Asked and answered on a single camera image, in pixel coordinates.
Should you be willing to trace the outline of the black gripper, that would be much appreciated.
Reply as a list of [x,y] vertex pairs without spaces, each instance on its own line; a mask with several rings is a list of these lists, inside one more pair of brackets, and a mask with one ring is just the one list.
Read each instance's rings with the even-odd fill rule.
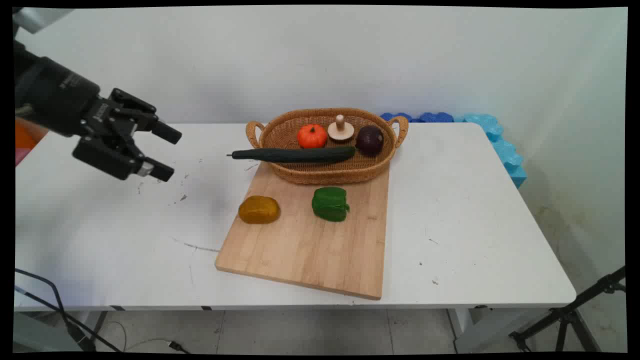
[[182,132],[167,125],[154,105],[114,88],[101,95],[98,84],[62,64],[14,42],[14,107],[17,116],[66,138],[78,137],[75,159],[119,180],[131,175],[168,182],[175,169],[142,153],[134,131],[114,129],[110,119],[135,123],[176,145]]

